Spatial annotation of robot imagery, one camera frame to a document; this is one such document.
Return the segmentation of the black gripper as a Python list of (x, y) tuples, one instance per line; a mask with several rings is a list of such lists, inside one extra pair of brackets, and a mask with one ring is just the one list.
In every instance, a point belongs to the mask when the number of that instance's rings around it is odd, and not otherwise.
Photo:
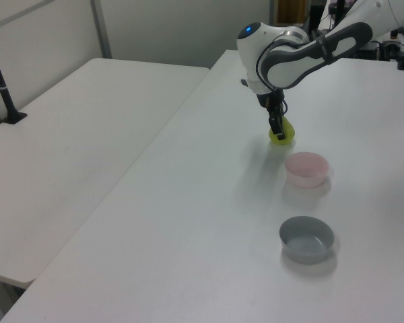
[(271, 127), (270, 138), (272, 141), (283, 141), (286, 138), (283, 129), (283, 118), (285, 110), (283, 103), (285, 100), (283, 91), (274, 91), (268, 94), (257, 94), (259, 104), (268, 111), (269, 125)]

